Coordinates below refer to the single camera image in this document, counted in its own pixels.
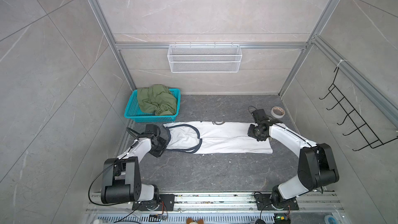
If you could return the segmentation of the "white tank top navy trim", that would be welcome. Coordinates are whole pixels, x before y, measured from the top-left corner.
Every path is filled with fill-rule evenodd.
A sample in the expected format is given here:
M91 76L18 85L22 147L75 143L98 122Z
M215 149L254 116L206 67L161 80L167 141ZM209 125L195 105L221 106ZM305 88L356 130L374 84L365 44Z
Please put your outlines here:
M169 136L167 150L190 154L263 153L273 150L266 141L248 136L250 123L211 121L172 122L163 125Z

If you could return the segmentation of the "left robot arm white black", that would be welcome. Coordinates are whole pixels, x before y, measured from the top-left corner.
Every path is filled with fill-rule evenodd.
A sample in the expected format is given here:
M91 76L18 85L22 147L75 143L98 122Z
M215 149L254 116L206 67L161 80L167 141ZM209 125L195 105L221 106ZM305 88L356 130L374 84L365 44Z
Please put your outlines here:
M160 204L157 186L142 183L140 162L146 154L160 157L167 147L167 140L160 136L160 127L146 125L139 134L126 129L134 138L133 144L116 158L107 159L102 173L101 202L106 205L138 202L156 207Z

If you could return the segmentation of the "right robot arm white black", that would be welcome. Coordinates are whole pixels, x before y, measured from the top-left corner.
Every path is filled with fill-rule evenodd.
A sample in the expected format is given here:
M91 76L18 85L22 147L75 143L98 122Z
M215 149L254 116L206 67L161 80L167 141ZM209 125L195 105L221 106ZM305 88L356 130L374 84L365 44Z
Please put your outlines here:
M250 113L255 123L248 129L249 137L258 142L276 139L298 157L297 175L272 190L270 204L275 209L282 209L298 196L339 181L334 154L328 144L304 138L280 120L270 118L263 109Z

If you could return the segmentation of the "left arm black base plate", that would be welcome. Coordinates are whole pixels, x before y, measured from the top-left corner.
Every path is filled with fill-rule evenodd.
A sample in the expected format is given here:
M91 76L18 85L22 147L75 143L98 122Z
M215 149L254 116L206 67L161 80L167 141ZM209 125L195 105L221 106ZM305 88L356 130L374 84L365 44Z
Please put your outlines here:
M155 194L149 201L134 202L133 211L172 211L175 204L174 194Z

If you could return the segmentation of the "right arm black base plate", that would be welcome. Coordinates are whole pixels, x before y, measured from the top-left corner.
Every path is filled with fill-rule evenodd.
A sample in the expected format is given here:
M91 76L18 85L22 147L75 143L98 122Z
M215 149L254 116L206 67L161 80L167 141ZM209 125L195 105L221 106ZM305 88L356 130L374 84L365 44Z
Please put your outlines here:
M299 206L296 198L284 199L279 196L278 193L272 192L271 194L263 194L261 192L255 192L253 194L257 208L259 211L298 211Z

